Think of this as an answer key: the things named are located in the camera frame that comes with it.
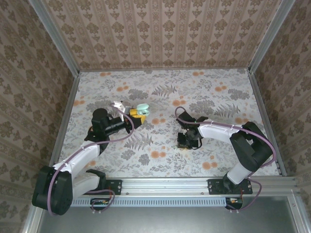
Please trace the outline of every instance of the aluminum frame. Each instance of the aluminum frame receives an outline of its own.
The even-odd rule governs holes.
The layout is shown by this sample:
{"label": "aluminum frame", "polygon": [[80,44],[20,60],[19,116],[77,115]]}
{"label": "aluminum frame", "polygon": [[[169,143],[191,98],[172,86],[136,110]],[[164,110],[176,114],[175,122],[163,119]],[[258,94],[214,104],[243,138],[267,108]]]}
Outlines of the aluminum frame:
{"label": "aluminum frame", "polygon": [[255,74],[251,73],[249,70],[247,71],[247,74],[248,74],[248,78],[249,78],[249,81],[251,83],[251,86],[253,88],[254,96],[255,96],[255,99],[256,99],[256,102],[257,102],[257,105],[259,108],[259,112],[261,115],[261,119],[262,119],[264,128],[265,128],[266,133],[267,133],[268,140],[272,143],[273,147],[276,149],[276,159],[277,159],[277,164],[279,166],[281,175],[286,176],[287,173],[286,173],[286,170],[284,167],[284,163],[282,161],[281,154],[280,154],[280,151],[279,151],[277,143],[276,143],[276,138],[273,134],[273,130],[272,130],[272,127],[271,127],[271,124],[269,121],[269,117],[268,117],[266,108],[265,108],[264,103],[263,103],[263,99],[262,99],[261,94],[260,94],[260,90],[259,90],[259,87],[258,87],[258,84],[256,81]]}
{"label": "aluminum frame", "polygon": [[265,56],[266,52],[268,51],[272,41],[274,40],[278,30],[282,26],[286,16],[288,15],[289,11],[291,10],[295,0],[284,0],[280,3],[279,8],[276,11],[271,23],[266,31],[263,39],[261,40],[250,64],[250,70],[255,73],[256,69],[258,68],[260,62],[262,61],[263,57]]}
{"label": "aluminum frame", "polygon": [[[91,207],[92,198],[78,198],[72,201],[71,207]],[[225,207],[226,201],[222,197],[154,197],[129,198],[115,197],[111,207]]]}
{"label": "aluminum frame", "polygon": [[[251,85],[253,89],[255,90],[254,87],[256,87],[257,85],[255,77],[253,76],[252,78],[250,78],[250,81],[251,81]],[[62,121],[60,130],[59,130],[60,133],[57,136],[58,143],[55,144],[55,148],[53,150],[53,157],[51,158],[50,164],[53,164],[54,162],[56,162],[60,156],[60,151],[64,143],[65,134],[66,134],[73,102],[74,102],[75,95],[78,90],[78,84],[79,84],[79,77],[74,80],[74,84],[72,85],[72,89],[71,89],[70,96],[69,96],[69,101],[67,103],[65,113],[64,113],[64,116],[66,117],[64,117]],[[263,110],[265,111],[263,101],[258,101],[257,104],[259,106],[259,109],[262,109],[262,111]],[[270,124],[265,125],[267,134],[270,130],[269,125]],[[117,178],[117,179],[123,180],[123,184],[122,184],[123,188],[122,188],[122,193],[121,193],[122,197],[150,197],[152,198],[152,197],[174,197],[174,196],[181,197],[183,196],[183,197],[199,198],[199,197],[209,196],[206,183],[208,179],[215,179],[215,178],[216,177]],[[270,197],[287,196],[289,199],[289,203],[294,202],[297,208],[291,208],[291,211],[294,216],[294,220],[295,220],[298,232],[299,233],[304,233],[304,232],[310,233],[310,222],[308,220],[302,201],[299,202],[299,197],[297,197],[297,195],[299,195],[299,190],[297,189],[295,179],[293,177],[254,176],[252,178],[256,181],[259,181],[263,186],[260,196],[270,196]],[[255,183],[252,186],[253,186],[254,194],[250,196],[254,196],[259,189],[259,186]],[[186,194],[183,194],[183,192],[181,191],[182,188],[183,188],[183,191],[187,190]],[[23,233],[37,233],[42,214],[43,214],[42,209],[31,206],[22,232]]]}
{"label": "aluminum frame", "polygon": [[67,64],[69,70],[71,71],[74,78],[77,78],[79,75],[79,65],[74,60],[69,47],[61,36],[61,33],[58,31],[56,25],[54,24],[52,17],[49,14],[49,11],[45,7],[43,1],[41,0],[29,0],[30,4],[34,8],[39,19],[43,23],[45,29],[49,33],[52,41],[57,47],[57,50],[62,55],[65,63]]}

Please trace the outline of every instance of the gray fern pattern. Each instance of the gray fern pattern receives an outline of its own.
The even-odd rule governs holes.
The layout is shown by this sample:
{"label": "gray fern pattern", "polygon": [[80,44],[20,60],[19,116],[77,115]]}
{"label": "gray fern pattern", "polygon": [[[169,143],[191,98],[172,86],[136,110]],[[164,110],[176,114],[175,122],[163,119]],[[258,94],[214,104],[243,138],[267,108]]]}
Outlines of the gray fern pattern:
{"label": "gray fern pattern", "polygon": [[124,147],[140,150],[140,149],[144,149],[148,145],[150,146],[153,143],[152,137],[149,137],[148,134],[147,136],[141,133],[139,135],[140,136],[138,135],[132,136],[128,140],[128,142],[125,143]]}
{"label": "gray fern pattern", "polygon": [[[249,90],[245,69],[115,71],[105,72],[104,78],[100,72],[82,72],[60,159],[83,143],[97,108],[106,108],[117,117],[109,107],[115,100],[133,107],[147,103],[150,115],[144,123],[129,138],[109,143],[87,169],[103,171],[110,178],[223,176],[238,161],[232,146],[204,139],[199,150],[177,148],[177,134],[183,130],[174,111],[182,106],[196,119],[206,116],[228,124],[249,120],[264,132],[257,103]],[[10,132],[10,127],[2,131]],[[125,130],[120,130],[110,139],[126,135]],[[36,181],[36,174],[28,174],[7,161],[0,164],[1,174],[11,176],[16,183],[29,182],[32,187]],[[257,174],[278,173],[273,165]]]}
{"label": "gray fern pattern", "polygon": [[247,92],[242,92],[242,91],[239,91],[237,89],[229,89],[228,93],[231,94],[230,97],[231,97],[232,100],[238,100],[238,99],[245,100],[245,99],[249,99],[249,94]]}
{"label": "gray fern pattern", "polygon": [[211,115],[214,113],[212,107],[215,107],[215,103],[212,100],[202,100],[197,101],[189,105],[191,111],[196,113],[205,113],[206,115]]}
{"label": "gray fern pattern", "polygon": [[156,96],[169,96],[171,93],[174,93],[176,92],[176,88],[175,86],[173,87],[172,85],[171,86],[168,86],[168,85],[164,85],[164,86],[158,86],[151,94],[152,95],[156,95]]}
{"label": "gray fern pattern", "polygon": [[226,103],[226,105],[221,104],[214,114],[221,117],[233,117],[234,114],[239,113],[240,111],[241,110],[238,108],[238,106]]}

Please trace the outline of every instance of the damask wallpaper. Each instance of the damask wallpaper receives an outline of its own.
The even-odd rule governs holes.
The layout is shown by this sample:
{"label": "damask wallpaper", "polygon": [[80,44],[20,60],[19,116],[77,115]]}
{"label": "damask wallpaper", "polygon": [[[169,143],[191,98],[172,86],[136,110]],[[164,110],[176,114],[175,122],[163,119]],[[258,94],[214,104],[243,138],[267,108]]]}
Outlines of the damask wallpaper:
{"label": "damask wallpaper", "polygon": [[43,0],[80,70],[247,67],[281,0]]}
{"label": "damask wallpaper", "polygon": [[23,227],[73,77],[27,0],[0,1],[0,232]]}
{"label": "damask wallpaper", "polygon": [[[107,177],[223,176],[237,163],[232,145],[222,141],[203,139],[199,150],[177,148],[178,132],[183,131],[174,115],[177,106],[196,119],[240,125],[252,121],[264,132],[246,69],[81,72],[61,160],[83,143],[97,108],[118,115],[109,107],[114,100],[133,107],[147,103],[150,115],[130,138],[109,144],[85,168]],[[110,139],[125,135],[121,130]],[[255,175],[278,175],[276,164]]]}
{"label": "damask wallpaper", "polygon": [[288,175],[311,216],[311,1],[297,0],[256,71]]}

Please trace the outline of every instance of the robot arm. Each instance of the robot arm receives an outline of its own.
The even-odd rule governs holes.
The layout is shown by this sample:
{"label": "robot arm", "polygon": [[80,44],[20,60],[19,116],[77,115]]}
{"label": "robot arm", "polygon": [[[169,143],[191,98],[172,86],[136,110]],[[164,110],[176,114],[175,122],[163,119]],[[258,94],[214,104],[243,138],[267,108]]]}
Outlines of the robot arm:
{"label": "robot arm", "polygon": [[[135,115],[130,113],[128,107],[124,107],[121,102],[115,102],[114,106],[120,109],[134,123],[134,128],[142,125],[147,114],[139,115],[138,110]],[[148,111],[148,105],[144,104],[145,110]],[[108,143],[94,144],[94,142],[109,141],[109,136],[118,132],[121,129],[126,129],[128,133],[132,130],[132,125],[126,118],[112,118],[104,108],[96,109],[93,112],[92,127],[88,130],[85,141],[78,150],[82,150],[76,154],[70,155],[68,158],[75,156],[66,162],[68,158],[62,162],[53,165],[52,167],[44,166],[38,174],[35,185],[32,204],[47,210],[48,190],[52,177],[60,168],[60,171],[53,183],[51,193],[51,210],[53,213],[63,215],[69,208],[73,199],[85,194],[90,190],[108,189],[105,173],[90,169],[84,174],[80,174],[83,168],[92,160],[96,159],[106,148]]]}
{"label": "robot arm", "polygon": [[[207,120],[207,117],[200,117],[196,120],[186,111],[180,114],[179,118],[187,122],[204,122]],[[241,130],[218,126],[213,124],[213,121],[210,124],[201,125],[186,124],[178,119],[177,121],[183,129],[187,130],[185,134],[178,133],[179,148],[197,149],[199,148],[198,140],[201,141],[203,138],[213,138],[232,144],[239,161],[224,175],[223,193],[234,193],[235,190],[238,190],[239,185],[248,176],[256,172],[273,153],[265,142]],[[247,122],[237,127],[252,131],[265,138],[253,122]]]}

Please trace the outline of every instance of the purple cable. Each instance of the purple cable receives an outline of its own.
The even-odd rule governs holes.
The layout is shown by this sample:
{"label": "purple cable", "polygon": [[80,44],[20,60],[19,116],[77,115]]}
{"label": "purple cable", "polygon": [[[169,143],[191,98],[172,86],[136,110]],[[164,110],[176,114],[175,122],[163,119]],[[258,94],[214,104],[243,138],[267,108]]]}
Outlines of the purple cable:
{"label": "purple cable", "polygon": [[262,185],[261,185],[261,183],[259,183],[258,181],[254,181],[254,180],[250,179],[249,177],[248,177],[247,179],[248,179],[250,182],[254,182],[254,183],[256,183],[256,184],[259,185],[258,193],[257,193],[256,196],[254,197],[254,199],[251,201],[251,203],[249,203],[247,206],[245,206],[245,207],[243,207],[243,208],[241,208],[241,209],[239,209],[239,210],[237,210],[237,209],[234,208],[233,206],[227,204],[227,206],[229,206],[230,208],[232,208],[232,210],[235,211],[235,212],[243,211],[243,210],[246,210],[247,208],[249,208],[252,204],[254,204],[254,202],[255,202],[256,199],[258,198],[259,194],[261,193],[261,190],[262,190]]}
{"label": "purple cable", "polygon": [[[270,165],[271,163],[273,163],[273,162],[276,160],[276,150],[274,149],[273,145],[272,145],[266,138],[262,137],[261,135],[259,135],[259,134],[257,134],[257,133],[254,133],[254,132],[252,132],[252,131],[249,131],[249,130],[246,130],[246,129],[243,129],[243,128],[234,126],[234,125],[229,125],[229,124],[222,124],[222,123],[217,123],[217,122],[212,122],[212,121],[204,121],[204,122],[188,122],[188,121],[185,121],[185,120],[180,119],[180,118],[178,117],[178,115],[177,115],[177,110],[180,109],[180,108],[183,109],[183,110],[186,112],[186,109],[185,109],[184,107],[179,106],[179,107],[177,107],[177,108],[175,109],[175,116],[176,116],[176,118],[177,118],[178,120],[180,120],[180,121],[183,122],[183,123],[192,124],[192,125],[210,125],[210,124],[213,124],[213,125],[223,126],[223,127],[227,127],[227,128],[236,129],[236,130],[241,130],[241,131],[244,131],[244,132],[246,132],[246,133],[249,133],[249,134],[251,134],[251,135],[254,135],[254,136],[258,137],[259,139],[261,139],[262,141],[264,141],[265,143],[267,143],[267,145],[268,145],[268,146],[271,148],[271,150],[272,150],[273,158],[272,158],[272,160],[270,160],[269,162],[267,162],[267,163],[261,165],[261,167],[268,166],[268,165]],[[249,174],[249,176],[247,177],[247,179],[248,179],[250,182],[254,182],[254,183],[258,184],[258,185],[259,185],[259,191],[258,191],[258,193],[256,194],[256,196],[254,197],[254,199],[253,199],[247,206],[245,206],[245,207],[243,207],[243,208],[241,208],[241,209],[239,209],[239,210],[235,210],[236,212],[237,212],[237,211],[246,210],[248,207],[250,207],[250,206],[255,202],[255,200],[258,198],[259,194],[261,193],[261,190],[262,190],[262,185],[261,185],[261,183],[259,183],[258,181],[254,181],[254,180],[252,180],[252,179],[249,178],[249,177],[250,177],[251,175],[253,175],[253,174],[254,174],[254,172],[252,172],[251,174]]]}
{"label": "purple cable", "polygon": [[[109,203],[103,210],[101,210],[101,212],[104,212],[104,211],[106,211],[106,210],[111,206],[111,204],[112,204],[113,201],[115,200],[115,197],[116,197],[115,192],[114,192],[113,190],[110,190],[110,189],[102,189],[102,190],[97,190],[97,191],[89,191],[89,192],[87,192],[86,194],[102,193],[102,192],[110,192],[110,193],[112,193],[112,195],[113,195],[113,196],[112,196],[112,199],[111,199],[111,201],[110,201],[110,203]],[[95,211],[95,209],[94,209],[94,204],[97,203],[97,202],[99,202],[99,201],[98,201],[98,200],[95,200],[95,201],[92,202],[91,209],[92,209],[93,211]]]}
{"label": "purple cable", "polygon": [[232,129],[235,129],[235,130],[241,130],[241,131],[243,131],[243,132],[246,132],[246,133],[249,133],[249,134],[251,134],[251,135],[253,135],[253,136],[256,136],[257,138],[259,138],[259,139],[261,139],[262,141],[264,141],[264,142],[271,148],[272,153],[273,153],[273,158],[272,158],[272,160],[270,160],[269,162],[267,162],[267,163],[261,165],[260,167],[268,166],[268,165],[270,165],[271,163],[273,163],[273,162],[276,160],[276,150],[274,149],[274,147],[273,147],[273,145],[271,144],[271,142],[269,142],[269,141],[268,141],[266,138],[264,138],[263,136],[261,136],[261,135],[259,135],[259,134],[257,134],[257,133],[254,133],[254,132],[252,132],[252,131],[243,129],[243,128],[241,128],[241,127],[237,127],[237,126],[229,125],[229,124],[223,124],[223,123],[218,123],[218,122],[213,122],[213,121],[189,122],[189,121],[182,120],[182,119],[180,119],[180,118],[178,117],[178,115],[177,115],[177,110],[180,109],[180,108],[183,109],[183,110],[186,112],[186,109],[185,109],[184,107],[179,106],[179,107],[177,107],[177,108],[175,109],[175,116],[176,116],[176,118],[177,118],[178,120],[180,120],[180,121],[183,122],[183,123],[191,124],[191,125],[211,125],[211,124],[213,124],[213,125],[223,126],[223,127],[227,127],[227,128],[230,128],[230,129],[232,128]]}
{"label": "purple cable", "polygon": [[56,172],[54,173],[52,179],[51,179],[51,182],[50,182],[50,186],[49,186],[49,190],[48,190],[48,200],[47,200],[47,206],[48,206],[48,211],[49,211],[49,214],[51,216],[55,216],[56,214],[53,213],[52,209],[51,209],[51,194],[52,194],[52,188],[53,188],[53,184],[55,182],[55,179],[58,175],[58,173],[60,172],[60,170],[66,166],[66,163],[68,163],[71,159],[73,159],[77,154],[79,154],[81,151],[83,151],[84,149],[88,148],[88,147],[91,147],[93,145],[99,145],[99,144],[104,144],[104,143],[111,143],[111,142],[120,142],[122,140],[125,140],[127,138],[129,138],[133,132],[134,132],[134,123],[132,121],[132,119],[127,115],[125,114],[124,112],[122,112],[121,110],[119,110],[118,108],[114,107],[113,104],[110,105],[112,108],[114,108],[115,110],[117,110],[119,113],[121,113],[122,115],[124,115],[131,123],[132,125],[132,130],[131,132],[125,136],[124,138],[120,138],[120,139],[115,139],[115,140],[109,140],[109,141],[102,141],[102,142],[94,142],[94,143],[90,143],[86,146],[84,146],[83,148],[80,148],[78,149],[74,154],[72,154],[72,156],[70,156],[59,168],[58,170],[56,170]]}

